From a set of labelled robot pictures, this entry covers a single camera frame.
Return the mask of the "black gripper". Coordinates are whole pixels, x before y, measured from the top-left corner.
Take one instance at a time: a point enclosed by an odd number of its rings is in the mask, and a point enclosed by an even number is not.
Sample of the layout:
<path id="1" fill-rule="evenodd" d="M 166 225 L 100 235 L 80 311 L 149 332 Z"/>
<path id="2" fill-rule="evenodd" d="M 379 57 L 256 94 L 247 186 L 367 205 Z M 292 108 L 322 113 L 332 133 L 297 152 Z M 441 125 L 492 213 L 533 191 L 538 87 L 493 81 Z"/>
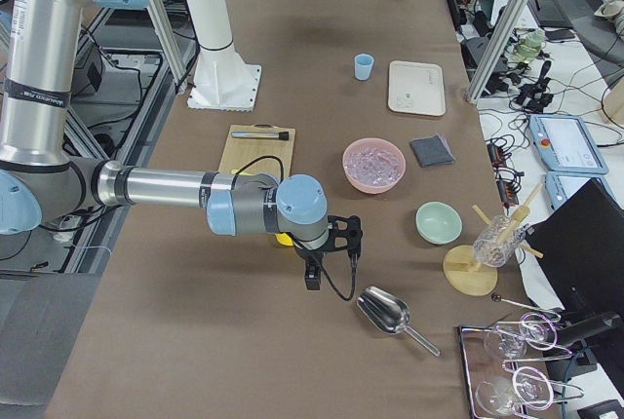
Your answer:
<path id="1" fill-rule="evenodd" d="M 305 263 L 304 282 L 307 290 L 319 290 L 322 282 L 322 263 L 324 254 L 319 250 L 294 247 L 296 254 Z"/>

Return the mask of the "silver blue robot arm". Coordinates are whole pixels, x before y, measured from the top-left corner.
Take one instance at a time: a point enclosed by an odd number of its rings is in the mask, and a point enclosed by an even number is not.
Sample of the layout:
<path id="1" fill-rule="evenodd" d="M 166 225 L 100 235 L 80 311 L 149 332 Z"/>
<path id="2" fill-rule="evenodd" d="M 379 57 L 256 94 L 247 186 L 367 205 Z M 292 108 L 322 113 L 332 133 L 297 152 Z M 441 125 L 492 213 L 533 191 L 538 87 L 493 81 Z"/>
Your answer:
<path id="1" fill-rule="evenodd" d="M 48 226 L 76 210 L 164 204 L 203 209 L 217 234 L 286 233 L 305 262 L 311 290 L 324 277 L 323 257 L 335 233 L 320 183 L 308 175 L 161 171 L 127 164 L 129 146 L 97 158 L 66 154 L 63 135 L 79 43 L 89 35 L 84 10 L 147 11 L 162 61 L 184 79 L 162 0 L 14 0 L 1 108 L 1 231 Z"/>

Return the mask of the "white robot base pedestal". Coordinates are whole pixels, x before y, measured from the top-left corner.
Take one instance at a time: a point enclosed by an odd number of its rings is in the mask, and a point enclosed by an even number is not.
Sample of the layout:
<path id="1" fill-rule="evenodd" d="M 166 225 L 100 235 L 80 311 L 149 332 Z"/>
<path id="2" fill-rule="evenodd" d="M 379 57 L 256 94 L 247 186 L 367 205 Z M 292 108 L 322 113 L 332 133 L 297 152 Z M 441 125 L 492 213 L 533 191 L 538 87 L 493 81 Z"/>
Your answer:
<path id="1" fill-rule="evenodd" d="M 188 106 L 251 112 L 261 67 L 237 53 L 225 0 L 186 0 L 199 44 Z"/>

